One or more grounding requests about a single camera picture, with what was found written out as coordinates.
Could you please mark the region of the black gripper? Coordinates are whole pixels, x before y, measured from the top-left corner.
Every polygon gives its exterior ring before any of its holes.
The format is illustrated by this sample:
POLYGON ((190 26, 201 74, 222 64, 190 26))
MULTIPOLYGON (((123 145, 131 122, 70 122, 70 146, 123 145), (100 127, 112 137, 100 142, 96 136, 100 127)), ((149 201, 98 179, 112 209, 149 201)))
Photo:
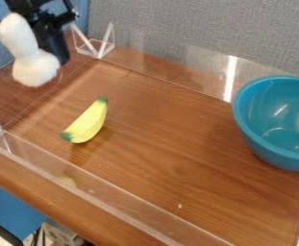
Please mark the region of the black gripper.
POLYGON ((52 53, 60 64, 66 64, 70 59, 70 49, 63 26, 79 18, 79 13, 71 0, 59 0, 64 5, 64 12, 54 13, 44 9, 44 5, 54 0, 4 0, 12 12, 11 17, 0 20, 0 35, 16 27, 18 15, 20 15, 39 41, 40 48, 52 53))

